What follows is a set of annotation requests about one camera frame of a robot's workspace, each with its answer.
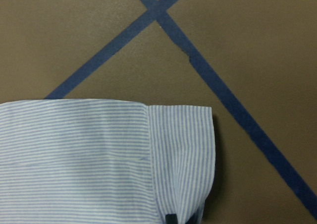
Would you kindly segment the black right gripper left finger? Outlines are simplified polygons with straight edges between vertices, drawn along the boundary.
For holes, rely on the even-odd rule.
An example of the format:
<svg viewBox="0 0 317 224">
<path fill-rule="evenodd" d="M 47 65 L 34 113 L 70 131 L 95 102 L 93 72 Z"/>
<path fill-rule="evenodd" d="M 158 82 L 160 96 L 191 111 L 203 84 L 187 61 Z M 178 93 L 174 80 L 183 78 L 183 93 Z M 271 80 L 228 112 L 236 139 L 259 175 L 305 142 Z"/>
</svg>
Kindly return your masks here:
<svg viewBox="0 0 317 224">
<path fill-rule="evenodd" d="M 165 215 L 166 224 L 177 224 L 177 214 L 166 214 Z"/>
</svg>

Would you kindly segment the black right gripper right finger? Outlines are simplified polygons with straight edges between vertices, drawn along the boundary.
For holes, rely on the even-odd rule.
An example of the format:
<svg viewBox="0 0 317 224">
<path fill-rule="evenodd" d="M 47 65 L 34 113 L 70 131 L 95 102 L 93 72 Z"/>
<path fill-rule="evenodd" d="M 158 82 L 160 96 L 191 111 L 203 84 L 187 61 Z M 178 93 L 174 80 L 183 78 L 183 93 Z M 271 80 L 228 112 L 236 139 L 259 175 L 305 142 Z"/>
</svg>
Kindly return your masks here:
<svg viewBox="0 0 317 224">
<path fill-rule="evenodd" d="M 198 213 L 194 213 L 186 222 L 186 224 L 198 224 Z"/>
</svg>

